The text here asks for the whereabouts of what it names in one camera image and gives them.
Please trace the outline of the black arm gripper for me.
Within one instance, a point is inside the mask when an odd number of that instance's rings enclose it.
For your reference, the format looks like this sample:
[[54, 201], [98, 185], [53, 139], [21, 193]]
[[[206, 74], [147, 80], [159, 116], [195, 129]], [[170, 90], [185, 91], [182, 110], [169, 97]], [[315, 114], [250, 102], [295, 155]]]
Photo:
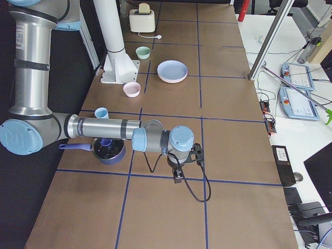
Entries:
[[183, 164], [180, 164], [179, 159], [173, 153], [168, 153], [167, 163], [172, 168], [174, 183], [181, 183], [183, 180]]

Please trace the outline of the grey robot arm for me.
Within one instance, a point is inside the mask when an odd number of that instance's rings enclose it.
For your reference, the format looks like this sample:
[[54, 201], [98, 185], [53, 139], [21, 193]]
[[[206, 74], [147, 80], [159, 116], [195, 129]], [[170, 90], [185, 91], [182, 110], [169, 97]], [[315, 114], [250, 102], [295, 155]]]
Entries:
[[88, 118], [48, 108], [51, 32], [80, 28], [79, 1], [10, 1], [9, 12], [16, 21], [16, 58], [15, 103], [1, 125], [1, 143], [8, 151], [29, 155], [64, 138], [91, 137], [87, 149], [116, 163], [130, 140], [133, 150], [166, 155], [174, 181], [185, 179], [183, 165], [194, 152], [188, 127], [165, 130], [157, 120]]

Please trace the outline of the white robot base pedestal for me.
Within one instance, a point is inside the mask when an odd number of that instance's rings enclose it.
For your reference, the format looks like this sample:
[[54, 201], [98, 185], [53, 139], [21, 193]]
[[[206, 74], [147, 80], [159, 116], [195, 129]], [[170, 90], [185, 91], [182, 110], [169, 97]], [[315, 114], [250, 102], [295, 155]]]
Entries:
[[96, 0], [93, 3], [107, 51], [101, 82], [135, 82], [140, 62], [131, 60], [126, 53], [116, 2]]

